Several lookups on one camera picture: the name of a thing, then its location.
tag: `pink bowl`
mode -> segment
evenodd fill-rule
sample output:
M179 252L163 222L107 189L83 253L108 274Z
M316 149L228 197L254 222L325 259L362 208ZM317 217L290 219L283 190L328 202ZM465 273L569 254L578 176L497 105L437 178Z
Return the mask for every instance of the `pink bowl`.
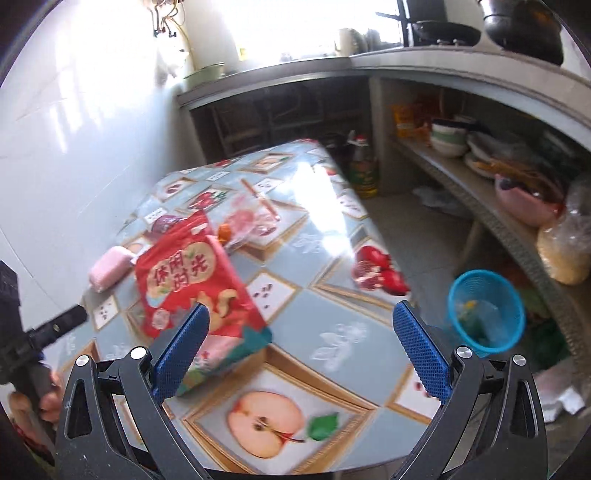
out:
M495 175L496 197L505 210L515 218L526 225L539 227L557 217L560 211L559 204L543 202L519 188L501 190L502 179L502 176Z

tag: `pink sponge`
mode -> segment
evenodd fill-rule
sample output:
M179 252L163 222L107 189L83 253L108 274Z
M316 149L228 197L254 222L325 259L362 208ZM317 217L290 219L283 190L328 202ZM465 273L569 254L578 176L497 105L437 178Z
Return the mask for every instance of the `pink sponge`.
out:
M125 247L111 247L90 269L89 280L98 293L115 285L131 268L135 255Z

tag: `cooking oil bottle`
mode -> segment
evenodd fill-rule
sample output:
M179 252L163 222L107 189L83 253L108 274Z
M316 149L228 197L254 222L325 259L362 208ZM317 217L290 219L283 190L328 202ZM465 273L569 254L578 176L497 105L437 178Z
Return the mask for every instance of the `cooking oil bottle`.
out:
M378 194L378 163L365 135L349 133L348 143L355 146L350 164L349 181L360 198L368 199Z

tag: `hand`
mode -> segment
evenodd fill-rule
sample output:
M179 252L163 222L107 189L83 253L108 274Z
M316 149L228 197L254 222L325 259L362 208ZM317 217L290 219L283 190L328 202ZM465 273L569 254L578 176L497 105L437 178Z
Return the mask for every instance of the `hand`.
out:
M51 372L51 382L55 385L53 391L43 395L39 402L39 416L42 420L56 424L60 420L61 401L64 397L64 384L56 372ZM25 436L36 443L41 443L31 424L30 414L33 410L31 401L20 392L12 392L8 397L8 404L17 426Z

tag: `blue gripper pad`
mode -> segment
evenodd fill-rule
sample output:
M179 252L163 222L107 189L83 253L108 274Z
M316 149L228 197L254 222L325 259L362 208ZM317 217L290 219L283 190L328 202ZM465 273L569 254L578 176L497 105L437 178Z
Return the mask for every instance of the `blue gripper pad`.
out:
M452 394L449 366L405 302L394 307L392 325L425 390L444 404Z
M209 312L200 303L191 311L152 371L152 396L162 404L174 396L209 330Z

